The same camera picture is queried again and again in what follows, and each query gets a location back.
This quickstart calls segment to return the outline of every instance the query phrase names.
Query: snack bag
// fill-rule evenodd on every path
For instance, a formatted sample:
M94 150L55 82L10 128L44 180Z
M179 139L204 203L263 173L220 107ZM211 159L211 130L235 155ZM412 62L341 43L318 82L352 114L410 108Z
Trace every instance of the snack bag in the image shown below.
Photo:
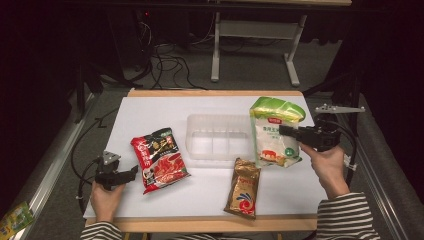
M302 160L295 138L282 136L279 126L298 128L305 111L298 105L271 97L260 97L250 108L256 167L289 167Z
M255 205L260 174L261 169L256 168L254 162L236 159L225 212L256 219Z
M7 240L22 229L26 228L34 220L28 204L22 202L10 210L0 222L0 240Z
M136 137L131 145L137 155L146 188L143 194L164 188L190 176L181 157L171 128Z

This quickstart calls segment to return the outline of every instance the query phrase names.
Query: white desk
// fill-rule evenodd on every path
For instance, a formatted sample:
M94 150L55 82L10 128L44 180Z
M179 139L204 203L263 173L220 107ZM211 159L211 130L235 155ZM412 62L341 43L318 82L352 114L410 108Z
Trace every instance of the white desk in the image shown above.
M281 3L281 4L302 4L302 5L331 5L349 6L351 0L228 0L229 2L257 2L257 3ZM289 39L292 41L289 52L283 53L284 62L289 73L292 86L300 85L294 67L293 58L305 27L307 15L302 15L296 23L281 22L255 22L255 21L234 21L221 20L220 13L215 13L215 43L212 57L211 81L219 81L219 39L221 36L231 37L255 37L267 39Z
M326 198L310 159L290 168L262 169L257 197L257 220L250 221L223 211L231 187L231 168L199 168L185 147L189 114L249 114L259 96L278 96L307 112L302 126L313 125L300 92L288 91L131 91L122 100L105 150L122 156L120 171L138 160L130 144L133 137L171 127L188 172L192 176L143 195L140 171L127 184L115 224L124 232L235 232L295 231L316 228L316 210ZM87 224L95 214L88 204Z

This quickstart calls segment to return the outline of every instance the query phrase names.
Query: person's left hand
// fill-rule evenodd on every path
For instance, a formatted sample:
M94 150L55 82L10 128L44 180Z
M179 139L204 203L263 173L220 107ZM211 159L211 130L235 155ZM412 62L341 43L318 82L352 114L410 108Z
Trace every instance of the person's left hand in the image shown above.
M121 201L122 191L125 184L117 186L114 190L108 191L103 185L93 181L91 190L91 206L96 213L96 222L112 222L116 209Z

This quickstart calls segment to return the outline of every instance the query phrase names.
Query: hand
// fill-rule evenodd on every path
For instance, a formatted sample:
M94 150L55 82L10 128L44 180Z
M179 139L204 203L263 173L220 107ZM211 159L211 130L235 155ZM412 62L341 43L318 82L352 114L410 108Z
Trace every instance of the hand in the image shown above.
M327 193L328 199L350 193L343 177L344 150L341 147L335 146L328 151L317 152L303 143L299 145L311 157L312 168Z
M108 191L104 189L103 185L93 181L91 206L93 206L94 212L96 213L96 222L113 222L124 188L125 184L122 184L113 191Z

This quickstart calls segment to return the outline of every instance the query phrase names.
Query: striped sleeve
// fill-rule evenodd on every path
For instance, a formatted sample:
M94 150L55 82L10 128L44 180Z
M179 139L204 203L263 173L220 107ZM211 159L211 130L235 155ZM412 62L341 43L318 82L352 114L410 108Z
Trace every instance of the striped sleeve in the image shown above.
M81 233L82 240L120 240L121 230L109 222L98 222L87 226Z
M317 239L380 239L363 193L349 193L318 206Z

